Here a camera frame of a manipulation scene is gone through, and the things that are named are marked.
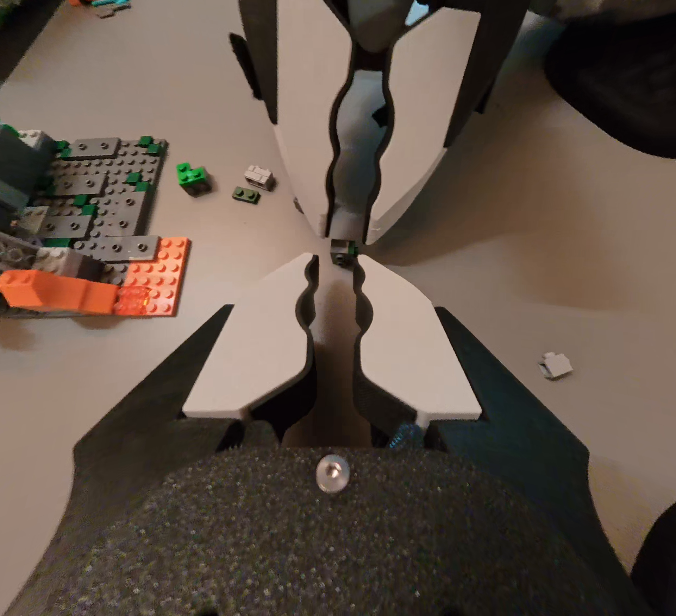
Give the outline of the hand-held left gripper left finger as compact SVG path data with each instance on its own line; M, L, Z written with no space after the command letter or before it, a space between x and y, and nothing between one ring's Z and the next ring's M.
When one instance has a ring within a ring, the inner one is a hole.
M189 418L268 422L281 440L313 408L319 258L303 253L242 293L182 412Z

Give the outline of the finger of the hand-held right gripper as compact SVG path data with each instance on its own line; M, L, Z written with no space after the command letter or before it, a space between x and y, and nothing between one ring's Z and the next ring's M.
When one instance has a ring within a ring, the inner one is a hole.
M393 46L385 80L391 132L378 158L380 186L370 208L367 245L401 218L445 155L480 18L479 12L442 7Z
M277 0L275 136L310 228L326 236L336 103L350 75L352 42L325 0Z

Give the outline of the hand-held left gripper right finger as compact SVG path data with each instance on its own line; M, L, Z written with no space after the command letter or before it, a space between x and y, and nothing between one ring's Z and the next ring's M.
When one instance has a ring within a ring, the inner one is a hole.
M483 428L483 409L433 303L368 256L353 269L353 403L370 446L432 446Z

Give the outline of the grey green lego brick stack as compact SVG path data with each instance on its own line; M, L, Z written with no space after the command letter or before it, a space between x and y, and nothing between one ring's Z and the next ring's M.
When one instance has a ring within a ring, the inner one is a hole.
M358 255L358 245L354 240L331 239L330 256L334 265L351 268Z

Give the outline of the small grey lego piece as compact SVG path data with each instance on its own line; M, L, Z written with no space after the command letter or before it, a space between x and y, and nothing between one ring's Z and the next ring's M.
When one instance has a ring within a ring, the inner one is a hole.
M546 352L538 362L543 376L549 380L556 380L573 372L570 360L562 353Z

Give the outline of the green lego corner brick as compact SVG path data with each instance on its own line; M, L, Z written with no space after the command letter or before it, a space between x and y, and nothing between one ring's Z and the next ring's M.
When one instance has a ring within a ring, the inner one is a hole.
M192 167L190 163L181 163L176 166L176 177L179 186L191 197L200 197L210 193L212 179L203 167Z

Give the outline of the grey green lego building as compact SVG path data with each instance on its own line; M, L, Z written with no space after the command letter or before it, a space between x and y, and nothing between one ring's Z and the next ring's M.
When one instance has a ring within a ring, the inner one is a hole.
M175 316L190 250L148 232L167 142L1 124L1 316Z

